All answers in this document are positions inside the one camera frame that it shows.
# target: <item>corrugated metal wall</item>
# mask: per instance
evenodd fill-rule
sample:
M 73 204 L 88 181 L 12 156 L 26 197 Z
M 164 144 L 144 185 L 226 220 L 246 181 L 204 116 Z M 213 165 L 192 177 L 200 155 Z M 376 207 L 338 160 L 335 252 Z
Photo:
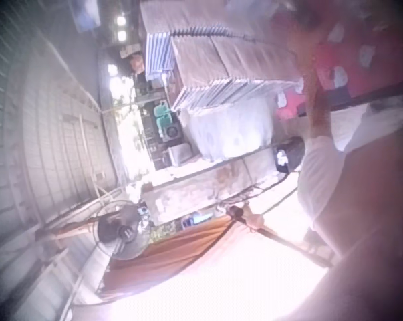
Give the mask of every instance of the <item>corrugated metal wall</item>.
M 109 259 L 93 237 L 35 243 L 34 233 L 98 211 L 91 167 L 126 197 L 93 99 L 97 76 L 86 79 L 97 75 L 96 47 L 79 39 L 72 20 L 50 20 L 36 0 L 0 3 L 0 310 L 12 320 L 63 320 L 73 299 L 98 302 Z

